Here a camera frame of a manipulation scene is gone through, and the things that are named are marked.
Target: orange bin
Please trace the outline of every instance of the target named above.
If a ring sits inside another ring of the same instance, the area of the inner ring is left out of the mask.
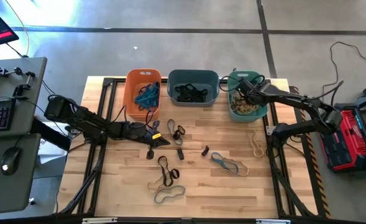
[[[148,84],[153,84],[154,82],[159,82],[161,84],[162,76],[160,72],[156,69],[133,69],[126,77],[125,93],[123,96],[123,105],[126,105],[126,114],[136,121],[145,121],[145,116],[147,115],[147,110],[139,110],[139,106],[134,103],[134,99],[139,95],[139,91],[142,87]],[[158,108],[154,108],[152,120],[158,118]]]

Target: red battery charger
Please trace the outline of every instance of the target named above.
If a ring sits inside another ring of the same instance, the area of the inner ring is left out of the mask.
[[[320,134],[327,166],[334,172],[366,170],[366,125],[356,104],[336,104],[343,120],[334,134]]]

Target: white cable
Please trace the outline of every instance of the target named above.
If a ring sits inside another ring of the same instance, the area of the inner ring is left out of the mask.
[[[13,7],[11,7],[10,3],[8,0],[5,0],[6,3],[10,6],[11,10],[13,10],[14,14],[17,16],[17,18],[20,20],[20,23],[22,25],[22,28],[24,29],[24,32],[25,32],[25,36],[27,37],[27,52],[25,53],[25,55],[28,55],[28,51],[29,51],[29,36],[28,36],[28,32],[27,32],[27,29],[25,28],[25,25],[24,23],[22,23],[19,15],[17,15],[17,13],[15,12],[15,10],[13,9]]]

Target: computer mouse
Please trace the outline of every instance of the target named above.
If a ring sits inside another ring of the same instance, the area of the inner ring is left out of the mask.
[[[17,171],[21,151],[21,148],[14,146],[4,152],[1,161],[1,170],[4,175],[13,175]]]

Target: plastic bin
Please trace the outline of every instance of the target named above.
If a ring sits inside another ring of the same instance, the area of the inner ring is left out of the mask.
[[[190,103],[177,101],[176,86],[192,84],[198,90],[206,89],[204,103]],[[208,107],[212,106],[219,96],[219,75],[209,70],[173,70],[168,77],[168,95],[176,106]]]
[[[156,69],[134,69],[131,70],[126,77],[125,93],[123,97],[123,105],[126,105],[126,114],[137,121],[145,121],[148,113],[147,110],[139,110],[139,106],[134,103],[134,98],[139,95],[139,90],[143,86],[159,82],[161,84],[162,76]],[[158,108],[153,112],[152,120],[158,118],[160,103]]]
[[[233,77],[237,80],[240,80],[241,78],[244,78],[248,81],[252,81],[252,79],[254,77],[256,77],[257,75],[259,75],[257,72],[253,72],[253,71],[234,71],[230,74],[230,77]],[[258,77],[256,79],[258,82],[262,81],[262,77]],[[235,88],[238,85],[238,82],[235,81],[232,78],[228,78],[227,80],[227,87],[228,90]],[[251,112],[250,114],[246,114],[246,115],[241,115],[236,113],[235,111],[231,110],[231,92],[228,93],[228,108],[229,108],[229,115],[230,115],[230,119],[233,122],[238,122],[238,123],[249,123],[249,122],[254,122],[255,120],[262,118],[263,116],[265,116],[267,114],[267,106],[259,106],[257,110]]]

